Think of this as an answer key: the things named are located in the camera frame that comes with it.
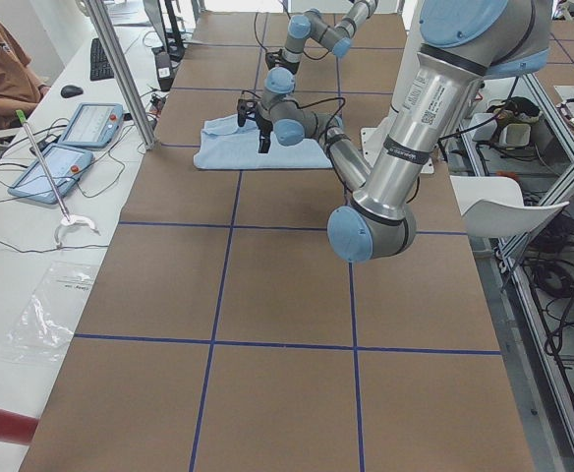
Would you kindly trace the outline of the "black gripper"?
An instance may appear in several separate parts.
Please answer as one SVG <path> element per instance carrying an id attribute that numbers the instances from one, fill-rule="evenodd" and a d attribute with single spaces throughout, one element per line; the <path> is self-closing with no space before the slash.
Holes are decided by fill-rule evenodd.
<path id="1" fill-rule="evenodd" d="M 297 73 L 297 54 L 288 49 L 281 48 L 277 51 L 266 52 L 265 63 L 269 70 L 281 67 L 288 70 L 291 74 Z"/>
<path id="2" fill-rule="evenodd" d="M 273 131 L 272 122 L 261 114 L 258 99 L 239 98 L 237 100 L 237 125 L 243 128 L 248 121 L 256 123 L 260 136 L 258 139 L 258 152 L 268 153 L 271 147 L 270 134 Z"/>

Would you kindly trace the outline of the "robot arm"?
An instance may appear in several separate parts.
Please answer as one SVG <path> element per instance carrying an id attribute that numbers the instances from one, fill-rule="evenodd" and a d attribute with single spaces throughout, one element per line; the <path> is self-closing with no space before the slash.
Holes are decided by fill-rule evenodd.
<path id="1" fill-rule="evenodd" d="M 521 76 L 548 57 L 552 5 L 548 1 L 427 1 L 418 18 L 422 43 L 418 70 L 375 162 L 366 161 L 333 114 L 305 109 L 294 98 L 295 75 L 308 40 L 337 57 L 350 49 L 358 28 L 376 11 L 356 1 L 336 25 L 316 10 L 293 17 L 260 96 L 241 98 L 237 120 L 253 120 L 259 149 L 313 139 L 351 194 L 328 219 L 334 252 L 351 263 L 394 256 L 416 234 L 408 195 L 457 108 L 483 79 Z"/>
<path id="2" fill-rule="evenodd" d="M 276 52 L 265 54 L 267 68 L 283 67 L 296 74 L 309 39 L 336 58 L 343 58 L 352 47 L 358 28 L 376 12 L 378 1 L 352 1 L 352 4 L 349 12 L 335 26 L 329 25 L 316 9 L 293 16 L 288 24 L 284 46 Z"/>

